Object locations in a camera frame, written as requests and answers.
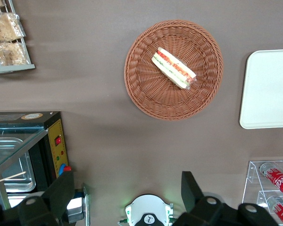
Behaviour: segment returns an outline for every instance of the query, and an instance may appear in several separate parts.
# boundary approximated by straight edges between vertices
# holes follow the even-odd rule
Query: display case
[[[68,166],[60,112],[0,113],[0,204],[45,191]]]
[[[267,204],[267,199],[273,195],[280,196],[283,199],[283,193],[260,173],[260,166],[266,162],[273,163],[283,172],[283,161],[250,161],[242,202],[255,203],[264,207],[277,223],[283,226],[283,223]]]

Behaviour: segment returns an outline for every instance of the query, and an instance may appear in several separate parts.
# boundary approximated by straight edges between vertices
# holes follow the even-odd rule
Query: white tray
[[[245,129],[283,127],[283,49],[249,56],[240,124]]]

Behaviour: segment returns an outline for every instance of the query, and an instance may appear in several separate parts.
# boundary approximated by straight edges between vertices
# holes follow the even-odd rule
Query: soda can
[[[270,210],[283,222],[283,199],[279,196],[271,196],[267,199],[267,204]]]
[[[260,166],[259,171],[283,192],[283,173],[274,164],[266,162]]]

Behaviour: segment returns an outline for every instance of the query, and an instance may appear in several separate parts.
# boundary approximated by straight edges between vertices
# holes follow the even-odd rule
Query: red button
[[[63,172],[65,171],[71,171],[71,166],[65,166],[64,169],[63,169]]]
[[[56,144],[56,146],[58,146],[59,144],[61,144],[61,142],[62,142],[62,139],[61,139],[60,136],[58,136],[58,137],[55,139],[55,144]]]

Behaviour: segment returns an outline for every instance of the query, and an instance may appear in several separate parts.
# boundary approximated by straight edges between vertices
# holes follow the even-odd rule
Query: wicker basket
[[[190,90],[173,84],[151,61],[158,47],[182,60],[197,75]],[[221,83],[223,60],[214,38],[201,26],[168,20],[143,32],[125,63],[125,84],[132,101],[157,119],[181,120],[201,111]]]

